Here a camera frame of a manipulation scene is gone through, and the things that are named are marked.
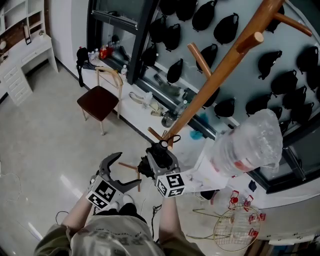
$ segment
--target shoe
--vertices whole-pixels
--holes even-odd
[[[106,209],[106,211],[109,211],[111,209],[116,209],[117,212],[120,210],[120,206],[118,202],[114,202],[113,204],[110,204],[109,207]]]
[[[126,204],[135,204],[135,201],[132,199],[132,197],[130,196],[130,195],[128,195],[128,194],[125,194],[124,196],[123,196],[123,203],[126,205]]]

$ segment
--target person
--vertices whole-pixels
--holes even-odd
[[[87,218],[92,204],[85,192],[61,225],[54,224],[35,248],[35,256],[204,256],[182,232],[176,198],[164,198],[160,211],[159,243],[153,241],[144,218],[129,195],[124,206]]]

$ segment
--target chair leg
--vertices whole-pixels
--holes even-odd
[[[85,113],[84,109],[83,109],[83,108],[81,108],[81,110],[82,110],[82,114],[83,114],[83,116],[84,116],[84,120],[85,120],[85,121],[87,121],[87,120],[88,120],[88,118],[86,117],[86,113]]]
[[[101,135],[105,135],[105,131],[104,131],[104,123],[103,122],[100,122],[100,128],[101,128]]]

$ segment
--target white floor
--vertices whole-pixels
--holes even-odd
[[[137,165],[149,143],[110,114],[107,131],[99,123],[84,120],[77,99],[86,92],[62,67],[59,74],[45,65],[29,79],[33,95],[19,107],[9,97],[0,104],[0,247],[8,255],[31,256],[38,241],[54,224],[59,211],[69,211],[96,173],[102,159],[123,152],[120,161]],[[122,182],[136,179],[134,171],[112,166],[112,176]],[[153,206],[162,197],[149,178],[142,177],[141,192],[129,192],[151,226]],[[182,230],[206,237],[216,219],[192,212],[201,205],[193,195],[177,198]],[[60,213],[61,222],[65,213]],[[155,240],[159,215],[154,218]],[[219,249],[213,240],[192,240],[206,255],[243,255]]]

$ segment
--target white shelf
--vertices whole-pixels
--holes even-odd
[[[15,7],[25,3],[26,0],[10,0],[4,5],[4,13],[10,12]]]
[[[35,28],[36,26],[39,26],[39,25],[42,24],[42,23],[43,23],[43,22],[40,20],[40,21],[32,24],[32,25],[30,26],[30,30],[32,30],[32,29]]]
[[[28,15],[31,16],[43,10],[43,0],[28,0]]]
[[[19,4],[15,8],[8,11],[5,15],[6,18],[6,30],[13,27],[18,22],[22,21],[27,17],[26,7],[24,4]]]

